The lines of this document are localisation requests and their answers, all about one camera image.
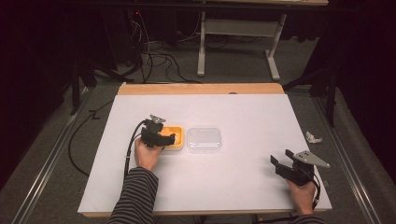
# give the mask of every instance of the striped sleeve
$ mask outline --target striped sleeve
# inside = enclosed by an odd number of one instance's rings
[[[316,216],[300,216],[289,222],[289,224],[325,224],[326,222]]]
[[[142,167],[131,169],[108,223],[152,223],[157,188],[158,178],[151,171]]]

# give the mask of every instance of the white paper sheet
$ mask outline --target white paper sheet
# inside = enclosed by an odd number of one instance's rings
[[[194,154],[186,144],[179,152],[163,152],[154,171],[160,178],[155,212],[293,208],[289,186],[270,162],[273,155],[291,165],[285,149],[309,150],[287,95],[119,95],[79,213],[113,210],[120,197],[131,135],[150,114],[166,119],[164,125],[183,127],[184,133],[190,128],[216,127],[221,134],[217,153]],[[133,160],[130,167],[135,167]],[[322,188],[317,209],[331,208]]]

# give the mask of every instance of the orange box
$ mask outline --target orange box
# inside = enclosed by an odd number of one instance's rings
[[[164,126],[160,135],[169,136],[175,134],[175,143],[171,146],[165,147],[164,150],[181,150],[183,147],[184,133],[183,129],[179,126]]]

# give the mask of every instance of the hand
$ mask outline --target hand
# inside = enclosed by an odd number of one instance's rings
[[[313,215],[312,202],[314,201],[315,184],[309,182],[305,185],[298,186],[293,182],[286,180],[290,186],[290,195],[293,199],[294,205],[299,216]]]
[[[136,165],[153,171],[163,147],[147,147],[142,139],[134,140],[134,160]]]

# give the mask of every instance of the transparent lid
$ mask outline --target transparent lid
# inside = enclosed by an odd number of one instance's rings
[[[217,128],[191,128],[187,133],[187,147],[192,151],[215,152],[221,147]]]

